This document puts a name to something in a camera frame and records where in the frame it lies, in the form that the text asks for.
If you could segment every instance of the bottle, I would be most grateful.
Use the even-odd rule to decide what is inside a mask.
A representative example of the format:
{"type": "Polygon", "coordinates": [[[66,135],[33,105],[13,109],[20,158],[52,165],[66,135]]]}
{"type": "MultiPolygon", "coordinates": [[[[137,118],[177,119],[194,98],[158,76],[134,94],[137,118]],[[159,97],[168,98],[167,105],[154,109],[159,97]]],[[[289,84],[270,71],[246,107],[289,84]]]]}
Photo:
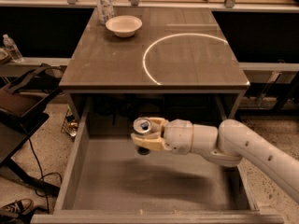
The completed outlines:
{"type": "Polygon", "coordinates": [[[96,5],[99,20],[105,25],[109,19],[114,17],[112,0],[96,0],[96,5]]]}
{"type": "Polygon", "coordinates": [[[14,62],[21,63],[24,61],[16,43],[7,34],[3,35],[3,44],[6,46],[6,49],[14,62]]]}

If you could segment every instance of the black cable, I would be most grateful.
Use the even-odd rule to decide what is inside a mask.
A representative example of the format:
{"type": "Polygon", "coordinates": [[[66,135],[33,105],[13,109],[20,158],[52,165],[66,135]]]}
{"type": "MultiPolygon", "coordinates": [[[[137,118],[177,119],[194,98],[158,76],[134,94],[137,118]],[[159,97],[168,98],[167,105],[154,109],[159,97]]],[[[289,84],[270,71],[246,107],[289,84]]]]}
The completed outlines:
{"type": "Polygon", "coordinates": [[[22,125],[21,121],[20,121],[20,125],[23,128],[23,130],[24,130],[24,132],[25,132],[25,134],[26,134],[26,136],[28,138],[28,141],[29,141],[29,144],[30,144],[30,148],[31,148],[31,150],[32,150],[32,152],[33,152],[33,154],[35,156],[35,159],[36,159],[36,162],[37,162],[37,165],[38,165],[38,168],[39,168],[39,172],[40,172],[40,175],[41,175],[41,181],[43,183],[43,188],[44,188],[44,191],[45,191],[45,196],[44,197],[46,197],[46,204],[47,204],[47,208],[46,209],[47,209],[47,213],[49,214],[50,213],[49,197],[48,197],[48,193],[47,193],[47,190],[46,190],[46,185],[45,185],[45,179],[44,179],[43,170],[41,168],[39,159],[38,159],[38,157],[36,155],[35,149],[34,149],[33,144],[31,142],[31,138],[29,136],[29,133],[27,132],[26,128],[22,125]]]}

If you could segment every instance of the bag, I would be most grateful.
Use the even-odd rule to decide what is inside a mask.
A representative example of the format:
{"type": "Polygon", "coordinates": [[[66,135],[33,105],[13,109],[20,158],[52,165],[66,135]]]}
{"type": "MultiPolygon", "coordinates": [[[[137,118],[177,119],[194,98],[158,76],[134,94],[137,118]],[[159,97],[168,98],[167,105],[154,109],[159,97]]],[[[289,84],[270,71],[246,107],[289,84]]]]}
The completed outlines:
{"type": "Polygon", "coordinates": [[[61,92],[58,88],[60,79],[51,75],[50,69],[61,70],[43,63],[37,69],[26,72],[0,89],[0,121],[2,123],[12,127],[20,125],[25,127],[45,110],[47,103],[61,92]],[[46,97],[20,93],[21,90],[32,89],[31,81],[34,78],[41,79],[41,82],[45,81],[44,79],[50,80],[54,89],[46,97]]]}

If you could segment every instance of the shoe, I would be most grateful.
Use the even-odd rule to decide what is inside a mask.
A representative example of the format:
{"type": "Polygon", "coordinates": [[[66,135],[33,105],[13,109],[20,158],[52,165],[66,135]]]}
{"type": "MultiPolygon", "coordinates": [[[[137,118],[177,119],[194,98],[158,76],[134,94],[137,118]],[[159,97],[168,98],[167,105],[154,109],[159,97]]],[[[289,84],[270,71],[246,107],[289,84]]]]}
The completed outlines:
{"type": "MultiPolygon", "coordinates": [[[[33,209],[33,207],[34,207],[34,202],[31,199],[21,199],[18,201],[16,200],[14,203],[10,203],[5,206],[2,206],[1,209],[9,213],[26,215],[33,209]]],[[[0,221],[2,222],[9,221],[11,219],[13,218],[0,215],[0,221]]]]}

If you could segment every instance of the circular light line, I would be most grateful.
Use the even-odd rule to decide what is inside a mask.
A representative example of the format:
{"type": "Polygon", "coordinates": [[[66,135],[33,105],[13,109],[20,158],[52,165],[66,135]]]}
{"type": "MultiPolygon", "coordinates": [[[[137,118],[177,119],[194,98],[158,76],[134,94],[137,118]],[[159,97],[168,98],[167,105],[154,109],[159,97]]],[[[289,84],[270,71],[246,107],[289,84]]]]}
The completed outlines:
{"type": "Polygon", "coordinates": [[[151,76],[148,68],[147,68],[147,65],[146,65],[146,57],[148,55],[148,53],[150,52],[151,48],[155,45],[157,45],[159,42],[161,41],[164,41],[168,38],[171,38],[171,37],[177,37],[177,36],[185,36],[185,35],[194,35],[194,36],[203,36],[203,37],[208,37],[208,38],[212,38],[212,39],[216,39],[216,40],[219,40],[219,41],[222,41],[224,43],[227,44],[227,41],[222,39],[222,38],[219,38],[219,37],[216,37],[214,35],[206,35],[206,34],[173,34],[173,35],[168,35],[168,36],[165,36],[165,37],[162,37],[158,40],[156,40],[155,42],[153,42],[152,44],[149,45],[149,47],[146,49],[146,51],[144,52],[144,55],[143,55],[143,58],[142,58],[142,66],[143,66],[143,69],[145,70],[145,72],[147,73],[147,76],[154,82],[156,83],[157,85],[162,85],[159,81],[157,81],[154,77],[151,76]]]}

